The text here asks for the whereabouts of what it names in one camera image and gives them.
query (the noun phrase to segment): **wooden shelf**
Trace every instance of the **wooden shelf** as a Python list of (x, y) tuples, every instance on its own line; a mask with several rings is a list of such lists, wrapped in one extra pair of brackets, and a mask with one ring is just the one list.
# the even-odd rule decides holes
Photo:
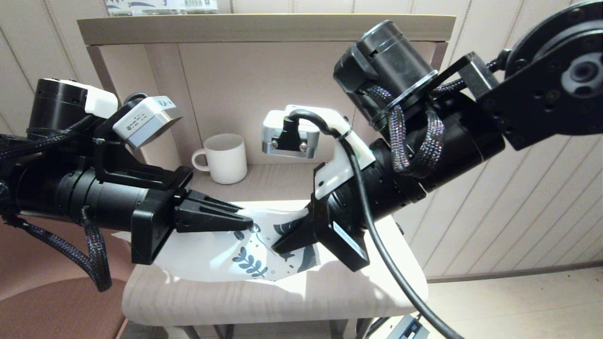
[(225, 201), (309, 200), (316, 166), (248, 165), (245, 179), (232, 185), (220, 185), (209, 173), (195, 171), (191, 188)]
[(356, 41), (384, 20), (411, 41), (448, 41), (455, 16), (411, 14), (211, 14), (78, 20), (87, 45), (189, 42)]

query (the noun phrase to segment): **white mug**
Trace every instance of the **white mug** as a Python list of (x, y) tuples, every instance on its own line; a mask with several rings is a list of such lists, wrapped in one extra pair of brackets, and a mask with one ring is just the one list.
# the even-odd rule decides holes
[[(212, 180), (221, 184), (240, 182), (247, 175), (245, 142), (236, 134), (218, 134), (203, 142), (204, 148), (192, 154), (193, 166), (209, 172)], [(197, 156), (205, 154), (207, 166), (199, 164)]]

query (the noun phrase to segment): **mug handle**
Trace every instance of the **mug handle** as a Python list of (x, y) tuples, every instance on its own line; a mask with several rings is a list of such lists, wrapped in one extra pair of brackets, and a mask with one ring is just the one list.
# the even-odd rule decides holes
[(192, 162), (192, 165), (193, 165), (193, 166), (194, 166), (196, 169), (198, 169), (198, 170), (200, 170), (200, 171), (209, 172), (209, 166), (203, 166), (203, 165), (200, 165), (200, 164), (199, 164), (199, 163), (197, 163), (197, 161), (195, 160), (195, 159), (196, 159), (198, 156), (200, 156), (200, 155), (202, 155), (202, 154), (203, 154), (203, 155), (206, 155), (206, 159), (207, 159), (207, 153), (206, 153), (206, 151), (205, 151), (205, 148), (202, 148), (202, 149), (200, 149), (200, 150), (197, 150), (197, 151), (195, 151), (195, 153), (193, 153), (193, 154), (192, 154), (192, 157), (191, 157), (191, 162)]

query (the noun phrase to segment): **beige wall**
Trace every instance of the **beige wall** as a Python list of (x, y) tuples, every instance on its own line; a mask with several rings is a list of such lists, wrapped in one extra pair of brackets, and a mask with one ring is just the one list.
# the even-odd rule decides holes
[[(23, 0), (0, 12), (0, 133), (23, 135), (38, 78), (99, 85), (75, 23), (100, 0)], [(220, 0), (222, 13), (415, 13), (458, 16), (444, 58), (493, 59), (569, 0)], [(599, 136), (556, 136), (493, 160), (395, 214), (429, 277), (603, 260)]]

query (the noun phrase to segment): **brown chair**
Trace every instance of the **brown chair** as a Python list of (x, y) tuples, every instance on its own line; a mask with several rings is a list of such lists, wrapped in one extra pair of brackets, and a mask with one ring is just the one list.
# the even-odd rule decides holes
[[(27, 217), (87, 254), (84, 230)], [(21, 229), (0, 224), (0, 338), (119, 338), (121, 299), (134, 265), (130, 246), (103, 230), (113, 286), (99, 293), (77, 265)]]

